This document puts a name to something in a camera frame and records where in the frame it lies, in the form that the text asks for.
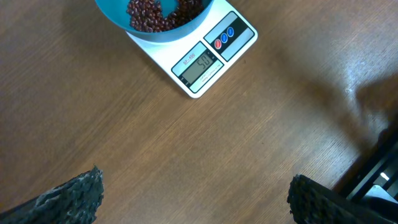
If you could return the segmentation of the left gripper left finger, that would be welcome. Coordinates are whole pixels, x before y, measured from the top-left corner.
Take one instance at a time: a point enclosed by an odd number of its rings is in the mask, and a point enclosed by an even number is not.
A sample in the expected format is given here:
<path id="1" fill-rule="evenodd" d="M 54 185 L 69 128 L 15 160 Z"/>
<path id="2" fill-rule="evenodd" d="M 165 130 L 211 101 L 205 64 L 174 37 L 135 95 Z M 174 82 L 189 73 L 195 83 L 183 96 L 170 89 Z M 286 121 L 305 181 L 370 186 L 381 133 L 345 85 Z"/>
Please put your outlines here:
<path id="1" fill-rule="evenodd" d="M 2 212 L 1 223 L 93 223 L 103 193 L 103 171 L 94 166 L 92 170 Z"/>

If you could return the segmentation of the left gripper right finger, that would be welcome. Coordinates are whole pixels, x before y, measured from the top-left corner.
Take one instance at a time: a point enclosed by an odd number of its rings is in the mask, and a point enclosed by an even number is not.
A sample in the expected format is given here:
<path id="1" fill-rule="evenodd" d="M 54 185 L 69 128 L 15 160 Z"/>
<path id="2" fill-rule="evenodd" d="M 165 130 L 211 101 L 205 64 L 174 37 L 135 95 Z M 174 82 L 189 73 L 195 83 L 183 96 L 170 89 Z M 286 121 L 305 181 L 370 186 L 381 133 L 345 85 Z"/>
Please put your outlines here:
<path id="1" fill-rule="evenodd" d="M 358 205 L 304 175 L 293 177 L 287 203 L 296 223 L 395 223 L 395 203 L 376 198 L 373 207 Z"/>

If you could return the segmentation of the white digital kitchen scale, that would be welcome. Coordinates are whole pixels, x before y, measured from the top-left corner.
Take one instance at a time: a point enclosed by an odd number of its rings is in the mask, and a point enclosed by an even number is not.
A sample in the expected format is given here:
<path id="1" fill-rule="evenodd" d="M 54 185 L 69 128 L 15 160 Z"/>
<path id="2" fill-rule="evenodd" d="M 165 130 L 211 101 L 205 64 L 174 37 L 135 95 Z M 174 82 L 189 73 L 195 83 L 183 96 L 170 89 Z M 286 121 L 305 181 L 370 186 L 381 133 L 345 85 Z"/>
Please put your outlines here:
<path id="1" fill-rule="evenodd" d="M 129 37 L 190 97 L 201 97 L 255 43 L 257 30 L 226 0 L 210 4 L 194 31 L 171 42 Z"/>

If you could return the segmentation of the blue plastic bowl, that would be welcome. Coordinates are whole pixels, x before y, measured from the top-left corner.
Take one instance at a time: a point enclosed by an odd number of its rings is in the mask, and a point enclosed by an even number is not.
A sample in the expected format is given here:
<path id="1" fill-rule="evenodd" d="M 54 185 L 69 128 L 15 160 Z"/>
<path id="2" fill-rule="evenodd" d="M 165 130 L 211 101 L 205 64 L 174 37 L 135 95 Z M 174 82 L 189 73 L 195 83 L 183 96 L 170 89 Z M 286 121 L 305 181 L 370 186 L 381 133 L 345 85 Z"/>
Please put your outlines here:
<path id="1" fill-rule="evenodd" d="M 212 0 L 96 0 L 101 12 L 127 33 L 151 42 L 181 39 L 205 20 Z"/>

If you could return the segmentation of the black metal frame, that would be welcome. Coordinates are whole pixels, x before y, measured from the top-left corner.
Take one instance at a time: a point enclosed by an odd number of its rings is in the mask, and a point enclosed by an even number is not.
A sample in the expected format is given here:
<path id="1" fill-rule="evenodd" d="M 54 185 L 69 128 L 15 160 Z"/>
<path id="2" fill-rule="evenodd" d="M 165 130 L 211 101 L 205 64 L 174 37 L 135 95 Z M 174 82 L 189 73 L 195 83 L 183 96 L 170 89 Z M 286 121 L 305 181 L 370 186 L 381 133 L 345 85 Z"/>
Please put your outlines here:
<path id="1" fill-rule="evenodd" d="M 386 129 L 374 152 L 333 188 L 364 223 L 397 223 L 397 130 Z"/>

